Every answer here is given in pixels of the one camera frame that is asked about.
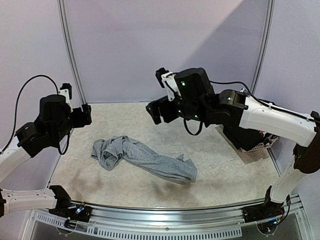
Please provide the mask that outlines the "grey tank top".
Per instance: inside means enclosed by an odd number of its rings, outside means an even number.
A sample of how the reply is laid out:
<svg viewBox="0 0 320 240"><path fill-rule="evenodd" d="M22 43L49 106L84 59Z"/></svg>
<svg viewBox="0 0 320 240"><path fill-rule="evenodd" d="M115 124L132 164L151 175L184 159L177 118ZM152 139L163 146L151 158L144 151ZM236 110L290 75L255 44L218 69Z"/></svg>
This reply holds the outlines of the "grey tank top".
<svg viewBox="0 0 320 240"><path fill-rule="evenodd" d="M184 159L183 154L177 157L159 154L146 144L126 135L95 140L90 155L107 171L112 171L124 160L176 184L189 185L197 180L198 170L190 158Z"/></svg>

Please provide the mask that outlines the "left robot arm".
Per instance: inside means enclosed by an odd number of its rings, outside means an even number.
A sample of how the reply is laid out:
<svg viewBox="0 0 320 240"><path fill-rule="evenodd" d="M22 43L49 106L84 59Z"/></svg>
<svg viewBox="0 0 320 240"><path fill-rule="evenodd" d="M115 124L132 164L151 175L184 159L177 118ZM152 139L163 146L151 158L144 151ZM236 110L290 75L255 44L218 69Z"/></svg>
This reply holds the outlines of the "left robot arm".
<svg viewBox="0 0 320 240"><path fill-rule="evenodd" d="M69 138L72 129L92 123L91 112L88 104L71 108L68 94L52 94L41 98L36 120L20 127L8 147L1 150L0 179L4 180L14 169L46 148L59 150L60 141ZM92 212L92 208L84 203L72 203L60 185L36 190L0 190L1 216L34 209L48 209L50 214L82 222L88 222Z"/></svg>

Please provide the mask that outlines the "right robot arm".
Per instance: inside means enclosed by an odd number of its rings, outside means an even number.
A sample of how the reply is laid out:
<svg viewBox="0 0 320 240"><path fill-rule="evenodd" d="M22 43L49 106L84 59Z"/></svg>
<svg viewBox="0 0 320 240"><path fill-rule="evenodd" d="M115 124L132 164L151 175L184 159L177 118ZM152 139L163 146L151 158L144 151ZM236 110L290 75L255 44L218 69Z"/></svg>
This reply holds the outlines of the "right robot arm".
<svg viewBox="0 0 320 240"><path fill-rule="evenodd" d="M260 137L262 133L295 142L293 161L269 188L258 208L262 218L274 214L304 176L319 170L320 116L316 111L290 111L262 101L251 92L226 89L215 93L214 82L201 67L180 72L160 68L155 76L167 92L146 107L155 124L183 118L198 121L201 128L222 125L242 149L247 149L252 136Z"/></svg>

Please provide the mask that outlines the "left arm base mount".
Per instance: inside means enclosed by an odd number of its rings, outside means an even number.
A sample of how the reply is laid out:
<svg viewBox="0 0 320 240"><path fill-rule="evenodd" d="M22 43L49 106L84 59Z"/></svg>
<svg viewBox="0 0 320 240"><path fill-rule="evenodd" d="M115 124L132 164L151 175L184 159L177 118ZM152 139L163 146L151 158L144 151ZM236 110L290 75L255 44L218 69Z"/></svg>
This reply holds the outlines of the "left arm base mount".
<svg viewBox="0 0 320 240"><path fill-rule="evenodd" d="M71 204L67 207L54 208L48 210L48 212L52 215L84 223L88 223L90 221L92 211L92 207L83 203Z"/></svg>

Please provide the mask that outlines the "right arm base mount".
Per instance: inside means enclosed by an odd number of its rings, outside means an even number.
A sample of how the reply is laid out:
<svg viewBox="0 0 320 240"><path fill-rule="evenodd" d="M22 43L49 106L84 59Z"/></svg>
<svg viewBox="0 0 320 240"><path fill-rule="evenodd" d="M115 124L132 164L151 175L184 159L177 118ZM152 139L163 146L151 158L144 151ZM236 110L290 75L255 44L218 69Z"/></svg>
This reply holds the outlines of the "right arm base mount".
<svg viewBox="0 0 320 240"><path fill-rule="evenodd" d="M242 215L246 223L269 220L272 225L278 225L284 221L289 212L290 205L285 211L282 203L262 203L242 208Z"/></svg>

